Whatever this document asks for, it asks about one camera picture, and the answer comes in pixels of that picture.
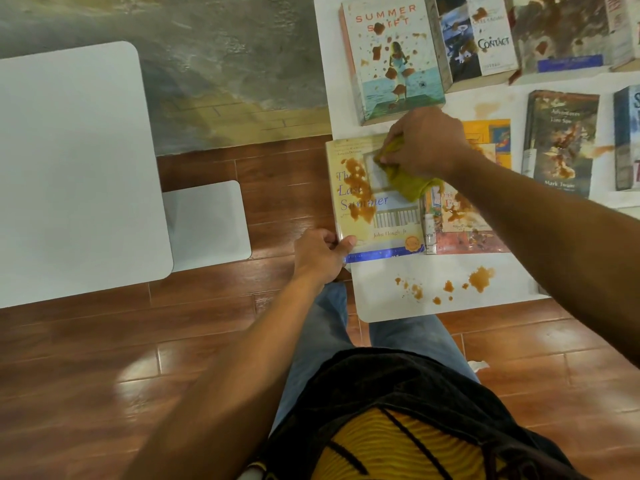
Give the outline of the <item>colourful illustrated stained book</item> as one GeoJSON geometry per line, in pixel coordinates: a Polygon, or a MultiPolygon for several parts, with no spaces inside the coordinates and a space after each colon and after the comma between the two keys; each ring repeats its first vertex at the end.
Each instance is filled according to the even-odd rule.
{"type": "Polygon", "coordinates": [[[475,206],[451,184],[439,181],[429,186],[421,209],[428,255],[509,252],[475,206]]]}

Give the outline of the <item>person's left forearm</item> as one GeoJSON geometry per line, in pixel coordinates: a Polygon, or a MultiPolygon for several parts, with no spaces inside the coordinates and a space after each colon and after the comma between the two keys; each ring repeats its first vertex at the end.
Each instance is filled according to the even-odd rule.
{"type": "Polygon", "coordinates": [[[189,387],[122,480],[235,480],[271,430],[306,315],[331,280],[296,272],[189,387]]]}

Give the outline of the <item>black shirt yellow print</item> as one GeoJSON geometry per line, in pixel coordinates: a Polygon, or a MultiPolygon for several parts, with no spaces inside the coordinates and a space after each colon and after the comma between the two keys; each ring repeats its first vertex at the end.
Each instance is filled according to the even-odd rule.
{"type": "Polygon", "coordinates": [[[425,356],[334,355],[238,480],[589,480],[494,393],[425,356]]]}

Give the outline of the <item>black and white book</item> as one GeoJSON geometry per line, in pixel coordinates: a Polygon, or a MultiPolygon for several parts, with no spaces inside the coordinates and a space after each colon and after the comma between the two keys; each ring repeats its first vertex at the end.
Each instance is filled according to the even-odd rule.
{"type": "Polygon", "coordinates": [[[505,84],[519,69],[506,0],[433,0],[445,92],[505,84]]]}

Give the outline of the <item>brown stained book blue band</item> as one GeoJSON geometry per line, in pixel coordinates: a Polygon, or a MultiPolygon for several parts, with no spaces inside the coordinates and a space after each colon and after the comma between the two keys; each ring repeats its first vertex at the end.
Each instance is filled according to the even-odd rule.
{"type": "Polygon", "coordinates": [[[508,0],[523,77],[610,69],[606,0],[508,0]]]}

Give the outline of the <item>orange cover book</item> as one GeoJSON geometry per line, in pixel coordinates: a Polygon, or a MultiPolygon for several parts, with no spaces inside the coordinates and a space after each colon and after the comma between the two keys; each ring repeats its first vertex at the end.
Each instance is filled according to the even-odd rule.
{"type": "Polygon", "coordinates": [[[465,138],[485,158],[511,169],[510,120],[462,121],[465,138]]]}

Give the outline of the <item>person's right hand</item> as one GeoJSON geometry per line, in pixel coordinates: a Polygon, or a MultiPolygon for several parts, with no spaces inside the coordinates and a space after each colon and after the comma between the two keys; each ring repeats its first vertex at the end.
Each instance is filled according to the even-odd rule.
{"type": "Polygon", "coordinates": [[[461,121],[438,107],[414,109],[396,122],[417,123],[417,168],[405,169],[414,176],[454,183],[463,173],[487,163],[466,140],[461,121]]]}

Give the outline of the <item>yellow cleaning cloth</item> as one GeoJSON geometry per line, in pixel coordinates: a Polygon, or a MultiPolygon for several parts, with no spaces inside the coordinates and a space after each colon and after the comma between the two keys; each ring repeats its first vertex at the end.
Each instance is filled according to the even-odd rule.
{"type": "MultiPolygon", "coordinates": [[[[374,162],[378,165],[376,162],[377,156],[374,157],[374,162]]],[[[379,165],[378,167],[385,173],[387,181],[393,190],[400,193],[407,201],[419,200],[430,187],[440,189],[444,185],[444,181],[439,178],[417,177],[402,168],[382,169],[379,165]]]]}

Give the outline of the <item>person's right forearm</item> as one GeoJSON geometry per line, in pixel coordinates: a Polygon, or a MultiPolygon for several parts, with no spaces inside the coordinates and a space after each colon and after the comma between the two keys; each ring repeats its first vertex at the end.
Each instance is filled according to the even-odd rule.
{"type": "Polygon", "coordinates": [[[640,369],[640,220],[470,148],[450,156],[443,179],[558,304],[640,369]]]}

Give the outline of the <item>dark ship cover book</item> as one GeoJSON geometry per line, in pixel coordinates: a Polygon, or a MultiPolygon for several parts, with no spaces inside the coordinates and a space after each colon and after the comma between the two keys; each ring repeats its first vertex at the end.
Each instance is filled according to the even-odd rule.
{"type": "Polygon", "coordinates": [[[588,198],[600,96],[535,90],[527,99],[522,174],[588,198]]]}

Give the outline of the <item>blue jeans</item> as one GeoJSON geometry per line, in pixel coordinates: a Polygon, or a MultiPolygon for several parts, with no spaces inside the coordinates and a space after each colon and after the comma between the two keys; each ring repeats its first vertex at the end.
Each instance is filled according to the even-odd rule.
{"type": "MultiPolygon", "coordinates": [[[[291,411],[307,382],[336,353],[353,349],[347,334],[347,290],[342,282],[327,284],[309,310],[294,353],[292,366],[271,431],[291,411]]],[[[479,382],[451,334],[436,315],[421,315],[370,326],[373,347],[385,347],[427,356],[479,382]]]]}

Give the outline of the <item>white edged stained book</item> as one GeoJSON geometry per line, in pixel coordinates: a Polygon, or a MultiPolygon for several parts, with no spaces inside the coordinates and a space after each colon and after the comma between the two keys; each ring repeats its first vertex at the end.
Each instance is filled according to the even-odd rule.
{"type": "Polygon", "coordinates": [[[611,71],[640,71],[640,0],[605,0],[611,71]]]}

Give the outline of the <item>pale yellow stained book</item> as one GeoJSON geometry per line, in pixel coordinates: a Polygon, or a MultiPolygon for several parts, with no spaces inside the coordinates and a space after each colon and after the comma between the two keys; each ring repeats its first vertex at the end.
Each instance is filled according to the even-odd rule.
{"type": "Polygon", "coordinates": [[[326,158],[338,239],[353,235],[354,263],[426,252],[420,200],[393,189],[376,163],[384,134],[338,139],[326,144],[326,158]]]}

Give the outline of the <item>white table base plate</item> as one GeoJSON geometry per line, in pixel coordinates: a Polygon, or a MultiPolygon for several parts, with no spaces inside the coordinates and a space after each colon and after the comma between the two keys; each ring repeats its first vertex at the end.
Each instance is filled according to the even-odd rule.
{"type": "Polygon", "coordinates": [[[163,193],[173,273],[252,256],[241,186],[236,180],[163,193]]]}

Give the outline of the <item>beach cover stained book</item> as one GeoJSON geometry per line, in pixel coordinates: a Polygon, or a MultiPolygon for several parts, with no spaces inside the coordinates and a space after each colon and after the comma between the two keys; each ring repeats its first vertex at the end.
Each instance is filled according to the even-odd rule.
{"type": "Polygon", "coordinates": [[[361,126],[444,105],[425,0],[345,0],[339,20],[361,126]]]}

